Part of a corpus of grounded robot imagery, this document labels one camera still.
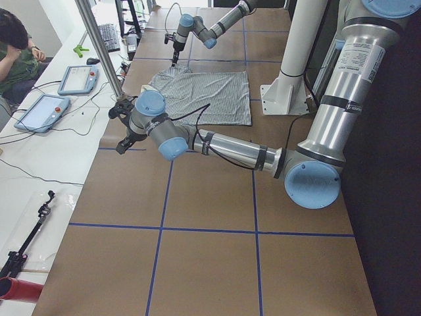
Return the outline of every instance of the red cup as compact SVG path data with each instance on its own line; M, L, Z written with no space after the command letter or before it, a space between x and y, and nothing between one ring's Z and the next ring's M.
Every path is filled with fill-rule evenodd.
M41 295L42 288L42 284L6 276L0 278L0 300L36 303Z

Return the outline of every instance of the green object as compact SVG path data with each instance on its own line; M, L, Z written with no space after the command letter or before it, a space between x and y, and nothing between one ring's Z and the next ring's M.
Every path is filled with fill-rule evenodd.
M89 51L89 49L88 49L88 48L83 48L83 47L82 47L82 45L77 45L77 46L73 49L73 51L74 51L76 54L78 54L78 56L79 56L80 58L82 58L82 57L84 56L84 54L82 54L82 51Z
M7 55L7 45L0 43L0 60ZM20 81L29 80L35 77L38 72L39 63L32 55L32 52L23 49L19 58L13 63L7 77L0 82L0 94L12 88L12 86Z

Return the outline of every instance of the person's arm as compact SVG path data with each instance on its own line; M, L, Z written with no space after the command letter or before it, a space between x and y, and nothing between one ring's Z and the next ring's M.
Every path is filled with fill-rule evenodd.
M34 44L32 38L28 38L28 49L32 52L32 55L37 61L45 60L45 53Z
M5 58L0 61L0 81L3 81L7 77L14 61L17 60L19 56L20 49L14 48L11 45L7 46L7 54Z

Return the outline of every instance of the brown table surface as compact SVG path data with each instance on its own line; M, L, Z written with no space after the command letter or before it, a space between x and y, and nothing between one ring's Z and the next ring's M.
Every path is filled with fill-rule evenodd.
M167 12L151 14L123 85L128 95L170 66ZM183 12L211 26L228 9ZM178 19L173 10L166 27ZM284 146L294 117L264 116L259 89L278 76L289 27L282 9L258 9L212 50L189 37L180 64L249 77L253 126L207 130ZM290 147L310 125L296 122ZM170 163L151 140L120 156L113 149L124 136L111 120L34 316L376 314L342 197L303 209L268 173L193 152Z

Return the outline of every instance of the dark background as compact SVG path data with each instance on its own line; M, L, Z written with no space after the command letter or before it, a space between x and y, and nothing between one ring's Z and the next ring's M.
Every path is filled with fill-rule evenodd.
M338 4L330 1L313 47L311 83L335 34ZM259 1L259 7L283 5ZM421 315L420 78L421 10L388 49L344 150L342 192L378 316Z

